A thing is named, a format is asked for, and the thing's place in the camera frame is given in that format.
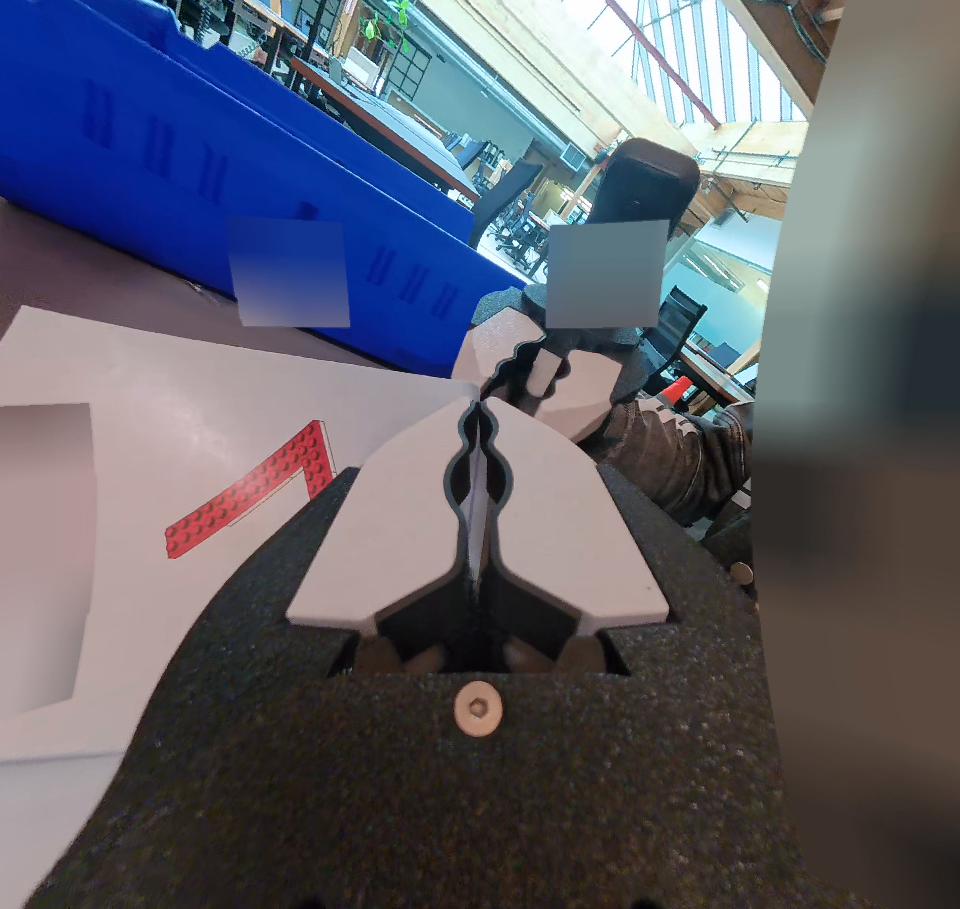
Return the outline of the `green potted plant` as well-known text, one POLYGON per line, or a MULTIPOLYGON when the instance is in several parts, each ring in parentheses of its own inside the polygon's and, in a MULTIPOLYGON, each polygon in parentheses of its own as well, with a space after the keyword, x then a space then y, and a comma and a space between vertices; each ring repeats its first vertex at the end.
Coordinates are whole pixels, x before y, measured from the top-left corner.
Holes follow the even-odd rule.
POLYGON ((362 3, 358 14, 359 48, 373 61, 382 58, 383 51, 409 52, 406 35, 409 29, 409 0, 386 3, 381 11, 362 3))

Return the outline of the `lego instruction booklet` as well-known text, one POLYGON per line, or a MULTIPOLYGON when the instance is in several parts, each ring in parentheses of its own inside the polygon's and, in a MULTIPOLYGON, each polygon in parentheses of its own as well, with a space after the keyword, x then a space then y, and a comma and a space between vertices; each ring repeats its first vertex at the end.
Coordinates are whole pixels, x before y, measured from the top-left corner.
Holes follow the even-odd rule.
POLYGON ((2 338, 2 762, 122 754, 168 663, 331 466, 468 383, 180 339, 34 308, 2 338))

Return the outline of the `black mesh office chair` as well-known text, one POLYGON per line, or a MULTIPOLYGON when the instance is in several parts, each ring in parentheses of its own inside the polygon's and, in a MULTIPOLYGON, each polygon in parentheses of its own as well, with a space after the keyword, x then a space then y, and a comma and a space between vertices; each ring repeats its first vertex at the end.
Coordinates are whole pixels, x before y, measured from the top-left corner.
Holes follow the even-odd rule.
POLYGON ((474 202, 471 210, 473 227, 467 242, 471 249, 478 249, 487 228, 510 210, 519 197, 533 185, 544 168, 541 163, 518 160, 510 171, 500 177, 498 183, 474 202))

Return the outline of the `blue divided plastic bin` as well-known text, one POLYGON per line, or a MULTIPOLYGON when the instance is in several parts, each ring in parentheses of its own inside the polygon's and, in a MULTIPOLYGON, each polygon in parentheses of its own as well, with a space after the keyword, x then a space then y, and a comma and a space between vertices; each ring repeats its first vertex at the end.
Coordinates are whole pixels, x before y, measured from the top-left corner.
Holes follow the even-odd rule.
POLYGON ((447 377, 520 280, 471 213, 150 0, 2 0, 2 196, 237 300, 229 224, 342 227, 349 326, 300 325, 447 377))

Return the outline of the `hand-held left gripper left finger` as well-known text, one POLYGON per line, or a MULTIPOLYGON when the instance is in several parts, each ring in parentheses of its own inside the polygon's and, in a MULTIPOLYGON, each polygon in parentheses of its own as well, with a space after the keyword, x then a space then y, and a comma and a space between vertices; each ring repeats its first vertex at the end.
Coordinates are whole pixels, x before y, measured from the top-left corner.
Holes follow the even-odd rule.
POLYGON ((381 631, 469 571, 476 401, 453 401, 370 455, 287 610, 290 623, 381 631))

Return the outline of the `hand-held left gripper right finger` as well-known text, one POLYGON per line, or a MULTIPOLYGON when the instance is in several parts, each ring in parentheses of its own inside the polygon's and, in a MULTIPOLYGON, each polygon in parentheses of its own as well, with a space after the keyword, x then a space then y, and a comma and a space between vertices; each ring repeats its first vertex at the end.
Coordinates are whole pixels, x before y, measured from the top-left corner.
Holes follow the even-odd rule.
POLYGON ((596 463, 504 401, 482 411, 488 466, 504 475, 488 529, 488 561, 507 591, 492 609, 504 631, 570 638, 665 623, 666 597, 596 463))

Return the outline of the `person's dark jacket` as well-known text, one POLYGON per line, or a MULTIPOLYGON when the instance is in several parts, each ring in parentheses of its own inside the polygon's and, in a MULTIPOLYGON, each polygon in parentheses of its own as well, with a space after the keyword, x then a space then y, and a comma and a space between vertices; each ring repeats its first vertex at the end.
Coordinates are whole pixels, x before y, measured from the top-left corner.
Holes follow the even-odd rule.
POLYGON ((750 508, 730 504, 711 522, 701 545, 759 608, 750 508))

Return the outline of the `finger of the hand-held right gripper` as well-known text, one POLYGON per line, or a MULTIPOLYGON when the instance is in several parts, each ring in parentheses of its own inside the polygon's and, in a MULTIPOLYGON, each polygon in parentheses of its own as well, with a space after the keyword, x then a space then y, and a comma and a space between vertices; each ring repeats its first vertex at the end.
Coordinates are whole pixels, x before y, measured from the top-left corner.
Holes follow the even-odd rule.
POLYGON ((568 375, 538 405, 538 421, 580 444, 597 431, 613 408, 611 396, 623 364, 594 352, 571 352, 568 375))
POLYGON ((520 330, 478 326, 470 330, 452 370, 452 380, 466 386, 468 399, 486 399, 505 386, 525 386, 546 339, 539 327, 520 330))

